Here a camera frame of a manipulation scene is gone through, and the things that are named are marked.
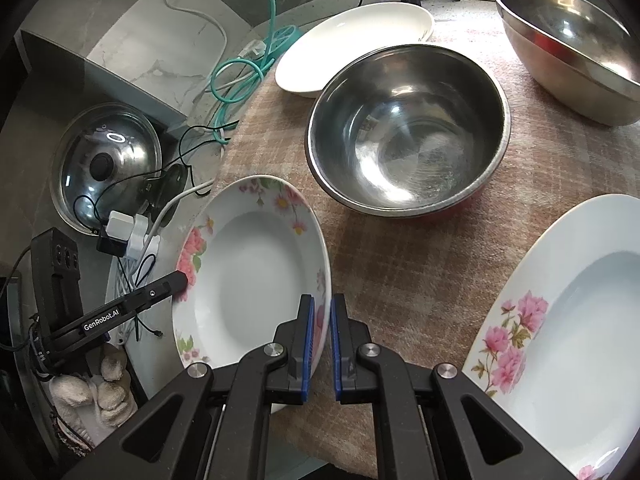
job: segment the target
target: black device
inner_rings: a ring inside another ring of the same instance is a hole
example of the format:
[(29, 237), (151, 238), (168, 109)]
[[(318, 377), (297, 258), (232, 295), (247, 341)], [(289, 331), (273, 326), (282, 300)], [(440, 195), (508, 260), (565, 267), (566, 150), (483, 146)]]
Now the black device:
[(85, 355), (104, 343), (109, 330), (187, 287), (187, 277), (175, 270), (84, 314), (78, 246), (56, 228), (31, 241), (31, 269), (38, 316), (30, 328), (30, 352), (45, 376), (89, 373)]
[(271, 405), (306, 401), (313, 319), (304, 295), (273, 342), (215, 370), (191, 364), (64, 479), (264, 478)]
[[(313, 313), (302, 296), (273, 343), (215, 370), (190, 365), (65, 480), (264, 478), (271, 404), (306, 400)], [(455, 366), (423, 368), (373, 343), (342, 294), (330, 323), (336, 399), (372, 405), (380, 479), (574, 480)], [(639, 450), (636, 436), (609, 479), (637, 479)]]

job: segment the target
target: tablecloth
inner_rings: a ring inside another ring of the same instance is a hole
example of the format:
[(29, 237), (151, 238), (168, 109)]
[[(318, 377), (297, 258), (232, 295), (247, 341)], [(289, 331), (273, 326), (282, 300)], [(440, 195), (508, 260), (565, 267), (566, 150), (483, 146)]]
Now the tablecloth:
[[(216, 185), (274, 174), (290, 181), (319, 218), (334, 292), (350, 317), (406, 361), (459, 367), (502, 286), (560, 215), (592, 196), (638, 195), (640, 123), (609, 128), (575, 114), (537, 85), (495, 16), (443, 20), (432, 41), (467, 54), (497, 77), (511, 109), (511, 140), (482, 195), (440, 223), (353, 212), (308, 170), (304, 132), (312, 100), (288, 94), (273, 72), (254, 94)], [(272, 417), (272, 430), (309, 455), (376, 476), (370, 406), (335, 402), (330, 338), (305, 406)]]

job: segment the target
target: metal mixing bowl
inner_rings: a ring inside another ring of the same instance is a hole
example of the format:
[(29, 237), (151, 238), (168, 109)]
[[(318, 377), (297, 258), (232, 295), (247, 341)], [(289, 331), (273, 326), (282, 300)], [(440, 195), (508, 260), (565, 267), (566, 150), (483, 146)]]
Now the metal mixing bowl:
[(640, 119), (640, 46), (586, 0), (495, 0), (533, 78), (579, 114), (609, 126)]
[(504, 92), (481, 66), (442, 46), (392, 46), (324, 87), (306, 159), (338, 202), (377, 216), (420, 216), (477, 192), (500, 164), (510, 129)]

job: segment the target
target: white plate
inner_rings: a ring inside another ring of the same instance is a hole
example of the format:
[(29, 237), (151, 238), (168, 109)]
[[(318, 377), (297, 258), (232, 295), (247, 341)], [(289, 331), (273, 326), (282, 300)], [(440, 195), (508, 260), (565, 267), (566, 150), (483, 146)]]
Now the white plate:
[(608, 474), (640, 425), (640, 200), (603, 195), (530, 248), (463, 371), (580, 480)]
[(300, 295), (311, 294), (316, 370), (329, 319), (329, 256), (316, 215), (291, 184), (255, 175), (225, 187), (195, 219), (177, 270), (189, 280), (173, 303), (184, 367), (237, 362), (273, 341), (276, 327), (295, 319)]
[(382, 2), (346, 10), (316, 25), (286, 51), (276, 83), (287, 92), (318, 97), (351, 61), (378, 48), (427, 41), (433, 16), (413, 4)]

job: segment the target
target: pot lid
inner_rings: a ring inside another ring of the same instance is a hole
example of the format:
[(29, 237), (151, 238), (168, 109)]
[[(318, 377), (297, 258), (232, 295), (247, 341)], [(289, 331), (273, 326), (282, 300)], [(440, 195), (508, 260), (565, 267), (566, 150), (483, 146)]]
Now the pot lid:
[[(153, 174), (111, 184), (160, 167), (158, 136), (141, 112), (123, 104), (97, 105), (78, 115), (62, 137), (52, 165), (51, 197), (69, 225), (90, 234), (100, 228), (98, 218), (106, 221), (112, 210), (131, 216), (144, 212), (146, 179)], [(97, 214), (91, 201), (97, 202)]]

